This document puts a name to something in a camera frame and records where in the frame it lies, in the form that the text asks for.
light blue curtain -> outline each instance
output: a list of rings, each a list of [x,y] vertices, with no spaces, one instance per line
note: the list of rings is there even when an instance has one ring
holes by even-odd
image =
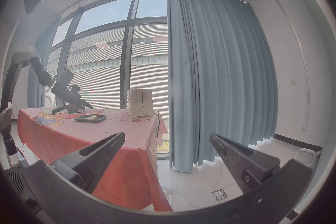
[[[38,37],[35,43],[37,53],[40,55],[41,63],[45,68],[48,65],[51,45],[53,44],[58,26],[60,25],[61,17],[58,17],[50,24]],[[44,86],[41,86],[37,75],[33,68],[29,68],[28,88],[27,88],[27,104],[31,107],[44,107]]]
[[[278,93],[263,30],[239,0],[168,0],[169,162],[214,161],[211,133],[243,145],[274,136]]]

tray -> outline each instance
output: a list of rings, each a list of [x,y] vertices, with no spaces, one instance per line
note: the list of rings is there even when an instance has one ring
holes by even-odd
[[[82,115],[75,118],[75,121],[82,121],[82,122],[101,122],[106,118],[104,115]]]

toaster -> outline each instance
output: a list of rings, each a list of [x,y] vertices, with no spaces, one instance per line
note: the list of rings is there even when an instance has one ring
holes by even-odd
[[[154,116],[151,89],[131,89],[127,91],[127,113],[131,118]]]

table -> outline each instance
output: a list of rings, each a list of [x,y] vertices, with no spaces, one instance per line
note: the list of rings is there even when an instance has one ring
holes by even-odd
[[[87,114],[106,115],[100,123],[78,122],[83,113],[45,115],[50,108],[19,111],[17,126],[23,144],[40,159],[55,159],[77,151],[114,133],[124,132],[124,145],[111,161],[93,195],[116,205],[143,209],[153,204],[155,211],[173,211],[158,181],[157,143],[167,133],[160,113],[158,118],[130,118],[127,110],[92,109]]]

floor outlet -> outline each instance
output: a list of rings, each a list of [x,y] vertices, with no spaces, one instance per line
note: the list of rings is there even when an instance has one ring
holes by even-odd
[[[224,199],[226,199],[228,197],[227,194],[224,192],[223,189],[219,189],[219,190],[213,191],[213,192],[211,192],[211,194],[212,194],[212,197],[214,198],[214,200],[216,202],[224,200]]]

